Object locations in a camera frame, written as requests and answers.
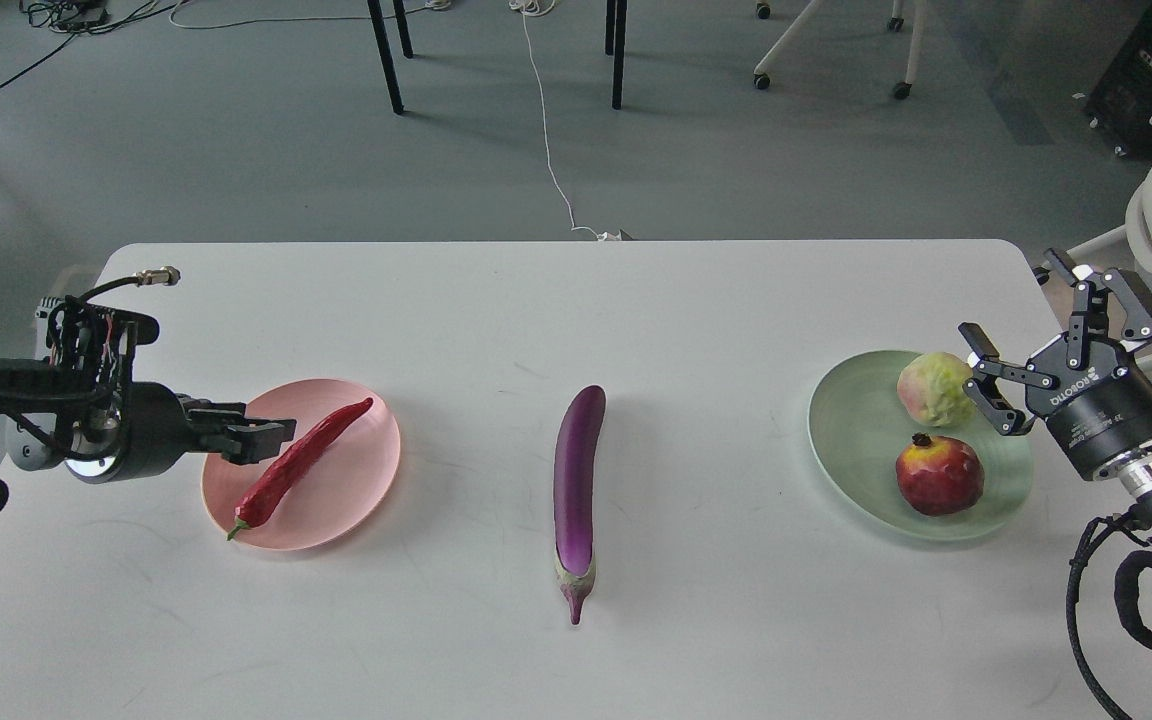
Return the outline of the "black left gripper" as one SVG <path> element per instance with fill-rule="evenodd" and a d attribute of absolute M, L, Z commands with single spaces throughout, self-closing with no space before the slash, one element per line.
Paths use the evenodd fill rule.
<path fill-rule="evenodd" d="M 156 477 L 185 454 L 251 465 L 276 457 L 297 429 L 297 420 L 248 420 L 242 402 L 179 395 L 157 382 L 134 382 L 123 410 L 114 450 L 68 458 L 69 473 L 90 484 Z"/>

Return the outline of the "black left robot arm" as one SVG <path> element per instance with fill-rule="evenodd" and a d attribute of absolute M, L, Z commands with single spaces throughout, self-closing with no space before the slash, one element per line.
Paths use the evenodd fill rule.
<path fill-rule="evenodd" d="M 275 457 L 296 423 L 262 419 L 244 404 L 179 395 L 137 382 L 132 365 L 154 343 L 152 316 L 96 304 L 123 287 L 173 286 L 179 270 L 161 266 L 114 279 L 81 295 L 46 297 L 37 306 L 32 359 L 0 357 L 0 457 L 24 471 L 63 465 L 90 484 L 156 477 L 187 454 L 236 465 Z M 0 479 L 0 511 L 9 488 Z"/>

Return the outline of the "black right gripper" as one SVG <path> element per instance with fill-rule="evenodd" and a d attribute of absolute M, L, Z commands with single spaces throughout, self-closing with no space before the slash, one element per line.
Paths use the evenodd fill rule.
<path fill-rule="evenodd" d="M 960 323 L 972 376 L 963 392 L 1001 435 L 1024 435 L 1034 416 L 1006 400 L 998 382 L 1018 382 L 1026 406 L 1044 420 L 1085 480 L 1115 457 L 1152 442 L 1152 382 L 1134 354 L 1152 344 L 1152 291 L 1130 270 L 1076 265 L 1059 249 L 1044 251 L 1046 270 L 1073 288 L 1064 334 L 1026 364 L 1005 363 L 977 323 Z"/>

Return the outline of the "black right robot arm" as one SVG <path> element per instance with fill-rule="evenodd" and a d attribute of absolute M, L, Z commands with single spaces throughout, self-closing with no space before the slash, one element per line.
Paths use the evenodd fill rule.
<path fill-rule="evenodd" d="M 1135 354 L 1152 344 L 1152 291 L 1129 270 L 1096 270 L 1051 249 L 1039 274 L 1073 291 L 1064 331 L 1024 363 L 1006 363 L 978 324 L 958 327 L 972 374 L 964 392 L 998 434 L 1041 420 L 1083 480 L 1116 480 L 1132 497 L 1120 514 L 1087 521 L 1070 559 L 1064 621 L 1079 675 L 1111 719 L 1126 710 L 1096 679 L 1079 638 L 1082 578 L 1111 536 L 1134 541 L 1114 574 L 1114 606 L 1130 638 L 1152 652 L 1152 381 Z"/>

